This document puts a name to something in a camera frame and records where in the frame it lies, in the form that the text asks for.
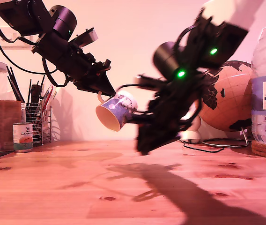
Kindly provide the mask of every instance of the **mug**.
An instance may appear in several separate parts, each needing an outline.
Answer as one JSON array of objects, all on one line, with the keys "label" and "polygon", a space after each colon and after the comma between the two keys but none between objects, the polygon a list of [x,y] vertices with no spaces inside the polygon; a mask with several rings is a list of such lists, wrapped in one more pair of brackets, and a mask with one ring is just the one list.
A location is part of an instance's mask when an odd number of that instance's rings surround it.
[{"label": "mug", "polygon": [[102,99],[102,93],[98,93],[101,102],[96,107],[96,115],[100,122],[110,130],[115,132],[132,118],[131,114],[137,110],[137,102],[129,92],[121,90],[115,96],[107,100]]}]

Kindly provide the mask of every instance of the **wooden table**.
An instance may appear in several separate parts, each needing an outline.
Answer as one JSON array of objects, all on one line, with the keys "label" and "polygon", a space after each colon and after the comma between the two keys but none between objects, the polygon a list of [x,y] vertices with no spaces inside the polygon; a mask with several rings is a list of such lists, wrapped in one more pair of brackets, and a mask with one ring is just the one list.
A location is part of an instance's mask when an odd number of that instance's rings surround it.
[{"label": "wooden table", "polygon": [[266,158],[134,147],[55,142],[1,157],[0,225],[266,225]]}]

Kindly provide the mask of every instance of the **wall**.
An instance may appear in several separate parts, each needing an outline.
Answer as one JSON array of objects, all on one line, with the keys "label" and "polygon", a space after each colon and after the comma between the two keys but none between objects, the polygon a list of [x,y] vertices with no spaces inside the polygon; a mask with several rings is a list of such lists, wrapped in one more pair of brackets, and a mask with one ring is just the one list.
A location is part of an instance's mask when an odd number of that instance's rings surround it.
[{"label": "wall", "polygon": [[[83,50],[91,52],[97,61],[110,59],[111,71],[108,78],[114,88],[132,83],[137,74],[145,73],[160,77],[152,64],[156,48],[166,42],[175,41],[186,27],[193,24],[201,6],[206,0],[44,0],[49,9],[54,5],[68,7],[77,17],[78,25],[74,32],[81,34],[86,28],[95,27],[99,39]],[[232,60],[251,61],[261,29],[266,27],[266,0],[256,15],[250,33],[236,51]],[[6,50],[17,64],[34,71],[43,71],[41,57],[29,50]],[[7,60],[0,53],[0,61]],[[40,75],[29,75],[15,69],[23,95],[27,95],[29,80],[41,80]],[[61,73],[54,75],[63,82]],[[139,109],[146,109],[153,92],[128,88],[137,99]],[[137,135],[136,125],[127,124],[118,133],[107,130],[97,119],[95,107],[99,104],[96,94],[78,91],[68,84],[59,91],[53,102],[54,131],[57,140],[119,140],[132,139]],[[223,137],[226,134],[203,124],[202,136]]]}]

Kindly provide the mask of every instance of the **tin can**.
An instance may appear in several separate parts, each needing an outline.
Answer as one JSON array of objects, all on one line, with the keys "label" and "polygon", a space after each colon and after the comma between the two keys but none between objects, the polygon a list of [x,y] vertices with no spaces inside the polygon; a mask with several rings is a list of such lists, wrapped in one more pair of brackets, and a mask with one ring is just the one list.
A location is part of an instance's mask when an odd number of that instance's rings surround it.
[{"label": "tin can", "polygon": [[13,146],[15,152],[30,152],[33,149],[32,123],[13,124]]}]

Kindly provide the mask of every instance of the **metal globe stand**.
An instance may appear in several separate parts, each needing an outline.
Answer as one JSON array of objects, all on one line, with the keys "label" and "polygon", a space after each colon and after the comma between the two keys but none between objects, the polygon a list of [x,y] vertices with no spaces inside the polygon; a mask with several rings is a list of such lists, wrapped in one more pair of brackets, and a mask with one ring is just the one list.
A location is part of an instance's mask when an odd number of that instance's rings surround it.
[{"label": "metal globe stand", "polygon": [[[217,147],[217,148],[245,148],[249,146],[249,139],[247,138],[244,129],[241,128],[241,132],[244,136],[244,139],[236,139],[236,138],[210,138],[210,139],[205,139],[202,141],[203,144],[211,146],[211,147]],[[245,142],[245,145],[225,145],[225,144],[211,144],[207,143],[210,141],[243,141]]]}]

